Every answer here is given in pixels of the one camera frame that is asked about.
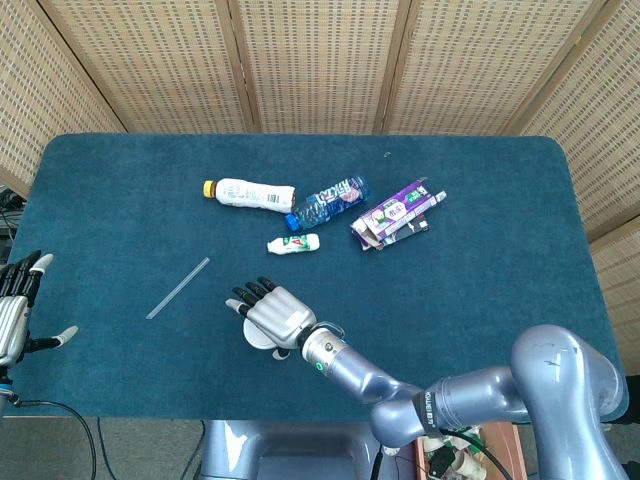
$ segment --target robotic hand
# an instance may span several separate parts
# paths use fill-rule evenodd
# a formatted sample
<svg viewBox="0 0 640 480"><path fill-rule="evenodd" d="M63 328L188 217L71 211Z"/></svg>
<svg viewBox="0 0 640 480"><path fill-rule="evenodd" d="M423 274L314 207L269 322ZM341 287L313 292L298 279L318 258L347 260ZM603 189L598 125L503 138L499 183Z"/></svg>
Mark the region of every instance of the robotic hand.
<svg viewBox="0 0 640 480"><path fill-rule="evenodd" d="M12 398L7 373L25 353L57 348L68 342L78 328L73 326L50 338L31 339L29 312L35 302L40 279L53 261L53 255L31 255L0 271L0 417L6 397Z"/></svg>
<svg viewBox="0 0 640 480"><path fill-rule="evenodd" d="M623 480L628 477L607 444L600 416L613 412L624 378L604 356L562 327L525 331L511 352L511 367L447 377L425 389L400 382L317 323L313 312L286 289L260 277L253 294L226 305L245 317L244 333L256 348L302 358L361 403L372 404L370 426L387 447L421 435L492 421L533 425L542 480Z"/></svg>

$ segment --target white plastic bottle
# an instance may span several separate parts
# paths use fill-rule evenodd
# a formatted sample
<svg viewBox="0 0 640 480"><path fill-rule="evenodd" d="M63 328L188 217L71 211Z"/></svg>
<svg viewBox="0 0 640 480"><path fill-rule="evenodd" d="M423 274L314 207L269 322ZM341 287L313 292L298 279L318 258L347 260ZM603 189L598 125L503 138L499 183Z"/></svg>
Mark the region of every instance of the white plastic bottle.
<svg viewBox="0 0 640 480"><path fill-rule="evenodd" d="M289 213L295 203L295 188L252 183L236 178L207 180L202 188L204 196L234 207L264 208Z"/></svg>
<svg viewBox="0 0 640 480"><path fill-rule="evenodd" d="M320 239L315 233L281 237L267 243L267 251L276 255L287 253L313 252L320 248Z"/></svg>

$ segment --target floor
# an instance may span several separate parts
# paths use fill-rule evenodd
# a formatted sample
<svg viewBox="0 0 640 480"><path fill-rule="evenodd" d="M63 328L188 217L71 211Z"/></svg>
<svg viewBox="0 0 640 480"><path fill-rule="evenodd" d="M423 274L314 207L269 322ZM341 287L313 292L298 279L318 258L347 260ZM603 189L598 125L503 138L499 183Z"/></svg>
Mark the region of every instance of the floor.
<svg viewBox="0 0 640 480"><path fill-rule="evenodd" d="M97 441L96 419L87 421L98 450L97 479L109 480ZM200 422L187 420L102 420L109 463L118 480L180 479L201 428ZM520 427L520 435L527 472L533 474L537 467L531 428ZM613 425L607 437L621 462L640 461L640 425ZM199 455L186 479L193 478L198 463ZM5 418L0 424L0 466L0 479L88 479L90 457L85 434L70 418ZM265 473L274 468L273 463L265 464ZM328 478L337 476L333 473Z"/></svg>

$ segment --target purple carton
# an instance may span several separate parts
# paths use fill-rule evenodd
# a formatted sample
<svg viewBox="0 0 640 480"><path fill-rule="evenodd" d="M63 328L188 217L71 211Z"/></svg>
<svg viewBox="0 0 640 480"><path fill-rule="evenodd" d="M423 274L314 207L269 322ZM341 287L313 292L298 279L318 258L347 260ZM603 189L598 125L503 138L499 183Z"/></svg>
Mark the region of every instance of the purple carton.
<svg viewBox="0 0 640 480"><path fill-rule="evenodd" d="M372 240L381 242L447 197L446 192L432 195L422 184L423 181L424 179L419 179L410 183L377 207L361 215L351 225L363 246L375 246Z"/></svg>

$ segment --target silver robotic arm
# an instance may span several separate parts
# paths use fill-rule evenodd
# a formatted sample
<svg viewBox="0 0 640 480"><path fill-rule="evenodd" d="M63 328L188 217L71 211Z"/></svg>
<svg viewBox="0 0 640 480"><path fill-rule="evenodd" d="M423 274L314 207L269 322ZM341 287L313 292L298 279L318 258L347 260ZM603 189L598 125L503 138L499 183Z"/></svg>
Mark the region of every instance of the silver robotic arm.
<svg viewBox="0 0 640 480"><path fill-rule="evenodd" d="M513 346L511 367L444 378L423 390L370 363L286 289L264 277L260 282L264 288L247 284L252 293L234 289L244 303L227 305L265 336L263 345L275 346L276 358L301 348L316 370L371 404L370 425L381 444L400 447L421 435L492 421L531 421L542 480L627 478L600 427L600 416L620 404L624 379L572 332L530 328Z"/></svg>

